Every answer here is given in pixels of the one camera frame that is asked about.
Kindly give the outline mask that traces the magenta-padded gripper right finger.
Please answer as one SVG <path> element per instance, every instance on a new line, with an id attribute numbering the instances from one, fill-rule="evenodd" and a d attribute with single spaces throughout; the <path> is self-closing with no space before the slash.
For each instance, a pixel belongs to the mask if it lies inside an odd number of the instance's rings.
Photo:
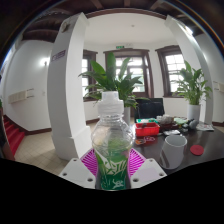
<path id="1" fill-rule="evenodd" d="M 129 151 L 128 177 L 132 189 L 143 187 L 166 176 L 164 170 L 153 159 L 146 159 L 135 149 Z"/>

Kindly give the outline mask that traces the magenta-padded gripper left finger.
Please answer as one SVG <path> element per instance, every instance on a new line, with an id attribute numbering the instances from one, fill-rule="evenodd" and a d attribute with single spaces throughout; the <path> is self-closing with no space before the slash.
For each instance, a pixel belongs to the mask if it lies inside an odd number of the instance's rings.
<path id="1" fill-rule="evenodd" d="M 95 151 L 90 149 L 80 159 L 72 158 L 59 176 L 84 188 L 94 189 L 98 175 Z"/>

